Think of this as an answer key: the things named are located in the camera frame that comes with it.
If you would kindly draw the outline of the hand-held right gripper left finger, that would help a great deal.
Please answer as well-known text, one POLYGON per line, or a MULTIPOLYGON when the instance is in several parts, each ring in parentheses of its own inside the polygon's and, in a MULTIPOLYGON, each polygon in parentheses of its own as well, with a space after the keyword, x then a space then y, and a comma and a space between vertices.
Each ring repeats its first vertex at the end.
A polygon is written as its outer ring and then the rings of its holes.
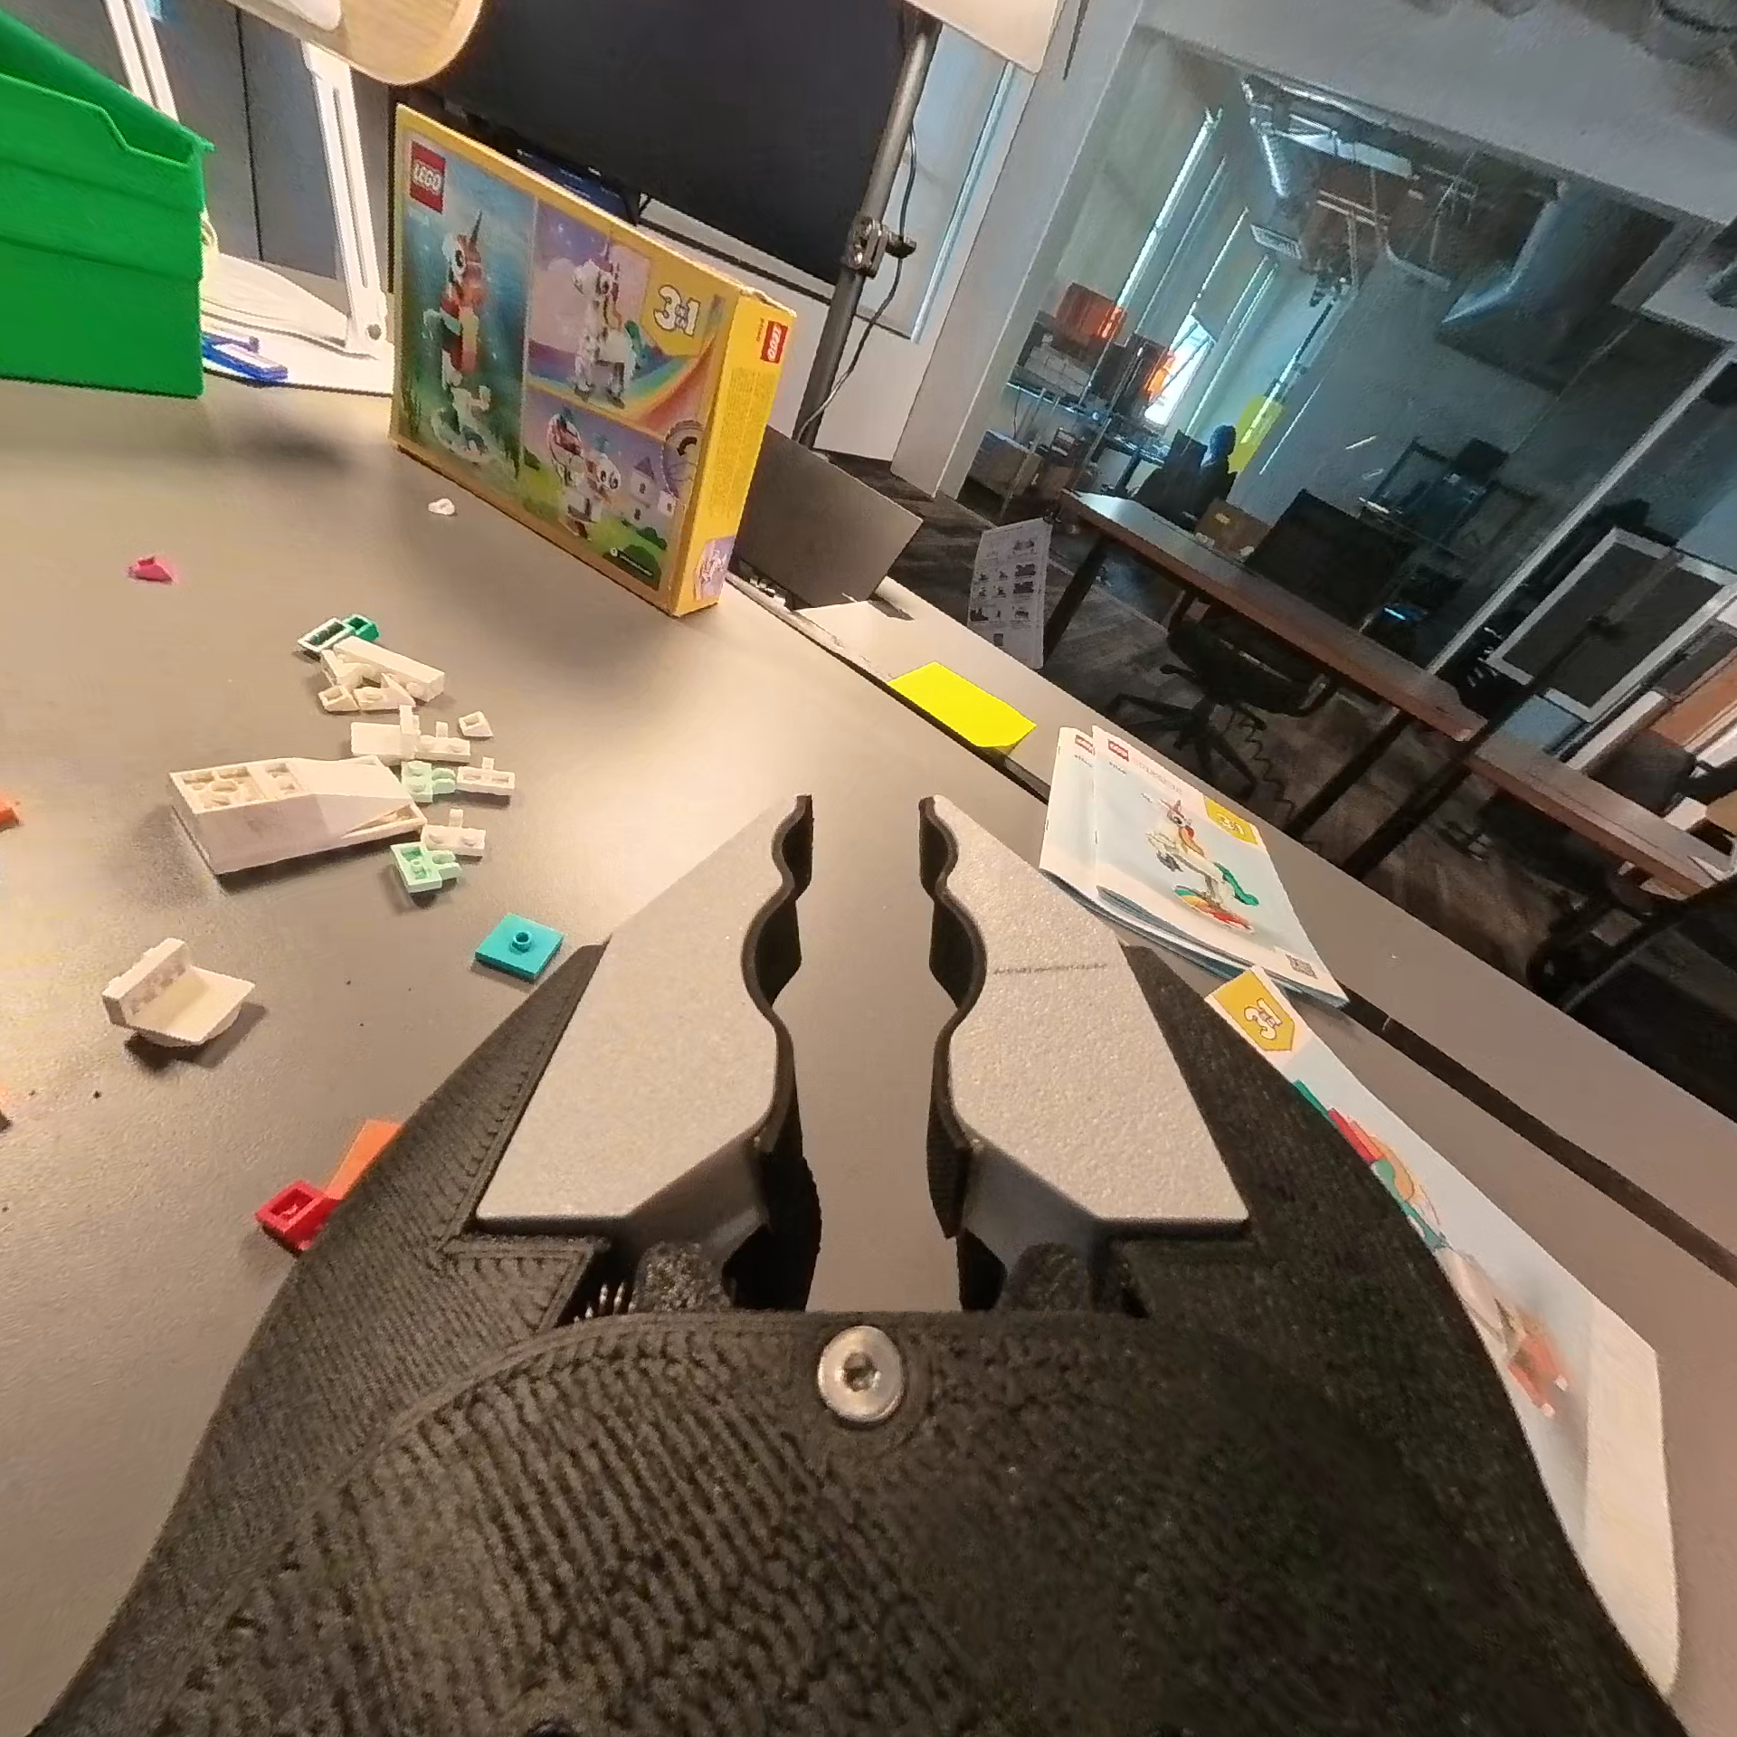
POLYGON ((733 1303, 802 1309, 820 1246, 793 1039, 814 803, 755 816, 603 945, 473 1211, 588 1234, 619 1268, 702 1248, 733 1303))

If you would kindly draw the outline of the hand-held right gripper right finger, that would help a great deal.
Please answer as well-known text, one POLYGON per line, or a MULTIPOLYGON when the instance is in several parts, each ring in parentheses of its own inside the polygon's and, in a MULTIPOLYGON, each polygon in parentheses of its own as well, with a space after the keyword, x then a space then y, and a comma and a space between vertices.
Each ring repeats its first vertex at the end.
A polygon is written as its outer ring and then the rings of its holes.
POLYGON ((1059 1248, 1088 1298, 1120 1246, 1228 1246, 1232 1179, 1128 951, 944 797, 919 807, 936 1041, 927 1181, 964 1309, 1059 1248))

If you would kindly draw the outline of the green plastic bin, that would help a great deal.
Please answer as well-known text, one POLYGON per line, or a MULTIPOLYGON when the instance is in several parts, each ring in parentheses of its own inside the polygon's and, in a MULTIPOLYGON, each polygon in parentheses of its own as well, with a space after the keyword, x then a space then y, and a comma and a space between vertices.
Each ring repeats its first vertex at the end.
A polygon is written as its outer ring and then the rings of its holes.
POLYGON ((2 377, 203 393, 209 142, 2 16, 2 377))

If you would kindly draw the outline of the orange lego plate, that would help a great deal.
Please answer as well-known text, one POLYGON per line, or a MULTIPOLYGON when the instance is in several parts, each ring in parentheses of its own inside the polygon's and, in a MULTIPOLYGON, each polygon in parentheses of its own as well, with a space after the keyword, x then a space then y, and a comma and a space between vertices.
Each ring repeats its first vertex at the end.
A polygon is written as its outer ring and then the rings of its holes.
POLYGON ((325 1195, 331 1201, 341 1201, 392 1144, 400 1128, 402 1122, 396 1120, 365 1120, 329 1175, 323 1187, 325 1195))

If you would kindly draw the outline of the red lego brick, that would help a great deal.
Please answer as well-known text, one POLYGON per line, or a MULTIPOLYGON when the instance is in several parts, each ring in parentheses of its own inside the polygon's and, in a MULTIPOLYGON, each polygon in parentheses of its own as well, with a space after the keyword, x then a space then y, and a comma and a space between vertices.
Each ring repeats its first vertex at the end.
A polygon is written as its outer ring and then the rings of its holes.
POLYGON ((306 1179, 296 1179, 260 1205, 254 1225, 292 1256, 306 1254, 329 1223, 341 1199, 306 1179))

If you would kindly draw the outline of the white half-round lego plate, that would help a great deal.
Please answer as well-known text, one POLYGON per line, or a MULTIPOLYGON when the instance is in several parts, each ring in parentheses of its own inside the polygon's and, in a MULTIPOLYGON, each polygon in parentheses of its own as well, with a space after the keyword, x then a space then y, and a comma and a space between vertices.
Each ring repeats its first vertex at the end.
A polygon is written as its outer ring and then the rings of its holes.
POLYGON ((199 1049, 237 1022, 254 982, 195 966, 181 939, 164 939, 110 978, 101 1002, 108 1022, 166 1049, 199 1049))

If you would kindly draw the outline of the cluster of small white lego pieces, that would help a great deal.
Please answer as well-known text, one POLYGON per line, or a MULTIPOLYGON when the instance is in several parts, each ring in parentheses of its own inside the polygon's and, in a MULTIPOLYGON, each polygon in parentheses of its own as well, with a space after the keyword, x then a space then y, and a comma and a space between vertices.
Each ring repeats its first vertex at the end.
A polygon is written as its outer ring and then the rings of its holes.
POLYGON ((463 706, 446 673, 384 645, 347 641, 315 659, 310 694, 323 718, 341 730, 341 755, 373 755, 398 773, 402 761, 457 767, 459 791, 422 807, 507 811, 519 777, 499 757, 487 708, 463 706))

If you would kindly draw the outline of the yellow lego set box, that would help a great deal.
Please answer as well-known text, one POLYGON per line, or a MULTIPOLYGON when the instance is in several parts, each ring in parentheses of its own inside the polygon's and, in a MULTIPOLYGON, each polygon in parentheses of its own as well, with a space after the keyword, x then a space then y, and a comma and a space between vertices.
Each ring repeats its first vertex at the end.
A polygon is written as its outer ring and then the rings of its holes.
POLYGON ((408 105, 392 195, 392 444, 668 617, 716 606, 795 312, 408 105))

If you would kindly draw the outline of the closed unicorn instruction booklet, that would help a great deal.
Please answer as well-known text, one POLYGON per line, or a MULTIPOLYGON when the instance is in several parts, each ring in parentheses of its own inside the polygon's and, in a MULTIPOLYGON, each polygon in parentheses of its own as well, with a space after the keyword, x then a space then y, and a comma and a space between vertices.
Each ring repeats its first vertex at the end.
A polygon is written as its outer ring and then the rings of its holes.
POLYGON ((1092 759, 1088 887, 1100 907, 1220 974, 1256 968, 1293 994, 1349 1004, 1252 822, 1100 728, 1092 759))

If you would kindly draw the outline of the printed paper sheet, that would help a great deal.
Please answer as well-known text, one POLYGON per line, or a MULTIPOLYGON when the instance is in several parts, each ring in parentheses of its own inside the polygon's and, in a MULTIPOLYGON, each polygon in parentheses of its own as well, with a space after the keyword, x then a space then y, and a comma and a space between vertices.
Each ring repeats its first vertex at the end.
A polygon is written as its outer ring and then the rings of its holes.
POLYGON ((1045 663, 1051 533, 1045 517, 992 527, 970 570, 966 627, 1027 669, 1045 663))

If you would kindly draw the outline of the open instruction booklet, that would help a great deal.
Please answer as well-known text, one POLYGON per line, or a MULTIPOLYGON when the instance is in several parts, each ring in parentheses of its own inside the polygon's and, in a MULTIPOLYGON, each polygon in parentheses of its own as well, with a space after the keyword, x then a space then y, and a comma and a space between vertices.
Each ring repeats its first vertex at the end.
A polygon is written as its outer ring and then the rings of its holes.
POLYGON ((1248 968, 1205 1002, 1335 1128, 1431 1250, 1587 1578, 1672 1692, 1680 1595, 1652 1347, 1378 1098, 1274 980, 1248 968))

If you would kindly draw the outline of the white framed board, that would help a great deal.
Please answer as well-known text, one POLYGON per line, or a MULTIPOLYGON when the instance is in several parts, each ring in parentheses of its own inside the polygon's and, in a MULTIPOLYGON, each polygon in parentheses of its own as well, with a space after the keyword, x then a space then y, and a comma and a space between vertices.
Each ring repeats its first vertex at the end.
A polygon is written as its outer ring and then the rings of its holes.
POLYGON ((1595 726, 1713 627, 1733 596, 1731 566, 1611 531, 1526 607, 1483 669, 1595 726))

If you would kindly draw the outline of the white paper sheets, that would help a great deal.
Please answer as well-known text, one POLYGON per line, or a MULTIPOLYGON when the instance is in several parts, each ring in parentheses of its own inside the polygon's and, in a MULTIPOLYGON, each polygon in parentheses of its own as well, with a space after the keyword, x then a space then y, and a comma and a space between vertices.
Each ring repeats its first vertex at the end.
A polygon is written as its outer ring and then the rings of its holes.
POLYGON ((345 337, 347 300, 335 308, 272 268, 205 251, 201 276, 201 331, 258 337, 260 351, 290 369, 284 387, 345 397, 388 398, 333 389, 333 351, 345 337))

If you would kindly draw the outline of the black display screen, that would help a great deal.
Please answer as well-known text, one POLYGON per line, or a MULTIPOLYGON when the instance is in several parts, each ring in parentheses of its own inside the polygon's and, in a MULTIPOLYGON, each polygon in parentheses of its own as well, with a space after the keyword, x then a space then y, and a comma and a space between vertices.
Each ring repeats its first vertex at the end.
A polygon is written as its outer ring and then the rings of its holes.
POLYGON ((917 20, 889 2, 499 2, 396 95, 828 284, 917 20))

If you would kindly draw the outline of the round wooden edge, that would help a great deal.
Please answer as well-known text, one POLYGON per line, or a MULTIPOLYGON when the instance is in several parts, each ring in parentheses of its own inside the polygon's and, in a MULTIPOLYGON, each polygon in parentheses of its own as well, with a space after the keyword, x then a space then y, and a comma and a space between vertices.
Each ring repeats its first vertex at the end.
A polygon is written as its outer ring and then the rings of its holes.
POLYGON ((313 46, 382 85, 434 79, 461 53, 487 2, 235 2, 244 16, 313 46))

